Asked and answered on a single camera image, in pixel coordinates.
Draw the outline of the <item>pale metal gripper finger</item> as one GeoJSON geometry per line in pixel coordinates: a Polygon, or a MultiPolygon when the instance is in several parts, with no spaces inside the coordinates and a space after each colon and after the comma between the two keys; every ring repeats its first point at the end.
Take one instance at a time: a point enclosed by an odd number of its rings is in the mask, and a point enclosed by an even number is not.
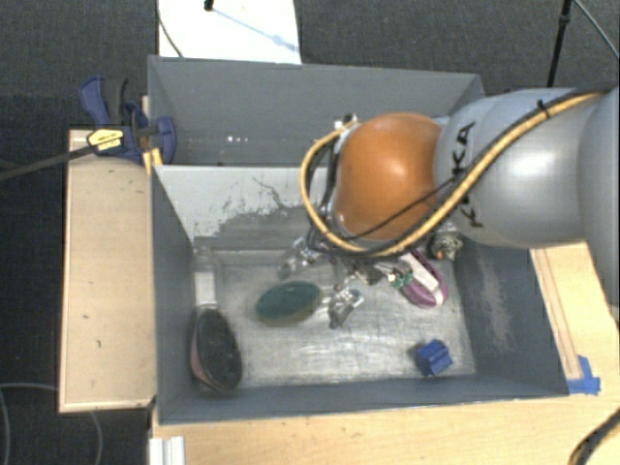
{"type": "Polygon", "coordinates": [[[277,272],[278,278],[288,279],[315,262],[316,254],[309,248],[305,238],[299,237],[282,256],[277,272]]]}
{"type": "Polygon", "coordinates": [[[329,327],[341,327],[363,302],[364,298],[359,290],[345,288],[336,292],[327,304],[329,327]]]}

